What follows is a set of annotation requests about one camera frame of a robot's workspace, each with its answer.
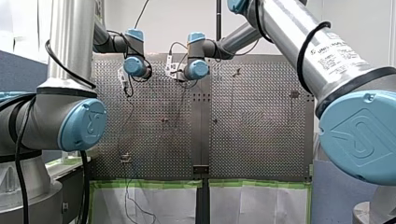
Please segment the black ring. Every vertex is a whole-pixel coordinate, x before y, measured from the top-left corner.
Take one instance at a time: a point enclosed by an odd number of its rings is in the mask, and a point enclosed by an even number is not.
[[[20,157],[21,157],[21,161],[24,161],[35,157],[39,157],[42,154],[43,153],[41,150],[29,150],[29,151],[25,150],[21,152]],[[15,154],[10,154],[5,156],[0,155],[0,163],[10,162],[10,161],[15,161]]]
[[[37,94],[71,95],[71,96],[81,96],[87,98],[96,98],[98,96],[96,93],[91,91],[82,91],[82,90],[67,89],[67,88],[52,88],[52,87],[38,88]]]
[[[389,75],[396,75],[396,68],[394,67],[383,67],[383,68],[378,68],[373,71],[370,71],[364,75],[361,75],[359,77],[355,77],[351,80],[348,81],[347,84],[344,86],[338,88],[336,91],[328,95],[317,107],[316,115],[320,119],[322,116],[323,112],[326,110],[326,108],[336,99],[339,97],[350,93],[357,88],[363,86],[364,84],[367,84],[377,78],[380,77],[386,77]]]
[[[308,86],[305,83],[304,80],[304,75],[303,75],[303,63],[304,63],[304,56],[305,56],[305,52],[306,49],[308,48],[309,43],[311,42],[312,38],[314,38],[315,34],[323,29],[323,28],[331,28],[332,24],[329,21],[324,21],[321,22],[317,28],[315,28],[314,30],[312,30],[311,32],[309,32],[308,36],[306,37],[306,40],[304,41],[303,45],[301,46],[300,52],[298,54],[298,58],[297,58],[297,76],[298,76],[298,80],[300,81],[301,85],[303,86],[303,88],[312,94],[311,90],[309,90]]]
[[[27,101],[20,101],[18,102],[14,108],[11,111],[11,114],[9,115],[9,119],[8,119],[8,132],[9,132],[9,136],[11,136],[12,141],[14,141],[14,143],[17,142],[18,139],[18,134],[17,134],[17,117],[18,114],[21,111],[21,108],[24,106],[24,104],[26,104]]]

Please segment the silver robot arm segment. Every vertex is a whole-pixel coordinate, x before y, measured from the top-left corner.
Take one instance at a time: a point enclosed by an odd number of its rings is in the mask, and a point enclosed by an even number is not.
[[[318,99],[319,139],[330,160],[360,180],[396,185],[396,69],[364,61],[297,0],[229,0],[228,6],[262,28],[300,70],[302,85]]]

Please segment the white paper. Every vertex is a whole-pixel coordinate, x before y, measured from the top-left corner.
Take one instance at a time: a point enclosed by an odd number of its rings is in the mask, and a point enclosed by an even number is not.
[[[238,224],[242,188],[210,188],[210,223]]]
[[[277,191],[275,188],[242,187],[239,223],[276,223]]]
[[[306,223],[306,189],[278,189],[276,224]]]
[[[129,217],[139,224],[195,224],[196,189],[136,189],[129,188],[127,198]],[[125,213],[125,189],[96,189],[93,194],[92,223],[131,223]]]
[[[307,189],[210,188],[211,223],[305,224]]]

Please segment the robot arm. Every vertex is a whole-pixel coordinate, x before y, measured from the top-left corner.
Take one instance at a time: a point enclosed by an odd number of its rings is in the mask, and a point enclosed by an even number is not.
[[[166,75],[181,81],[201,79],[209,74],[205,58],[231,60],[238,50],[260,37],[248,22],[220,41],[206,39],[203,33],[193,32],[188,37],[188,63],[178,66],[178,63],[172,63],[172,55],[169,54]]]
[[[263,35],[297,70],[318,100],[320,143],[341,170],[378,185],[396,185],[396,69],[375,68],[343,39],[319,23],[298,0],[229,0],[244,24],[220,42],[189,35],[188,80],[208,74],[205,57],[231,59]]]
[[[129,29],[125,34],[110,35],[105,26],[95,19],[93,49],[99,53],[124,53],[123,69],[128,76],[151,77],[151,67],[145,65],[144,36],[140,30]]]

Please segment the end effector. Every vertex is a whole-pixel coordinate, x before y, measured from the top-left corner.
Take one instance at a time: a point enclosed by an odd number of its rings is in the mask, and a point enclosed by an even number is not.
[[[128,29],[125,34],[110,35],[105,27],[95,22],[93,48],[99,53],[123,53],[123,69],[131,77],[149,79],[152,74],[150,65],[145,64],[144,35],[138,29]]]
[[[248,22],[219,41],[206,39],[201,32],[193,32],[188,37],[188,63],[172,63],[169,54],[165,73],[180,81],[201,79],[209,74],[205,58],[231,60],[238,50],[259,38],[260,33]]]

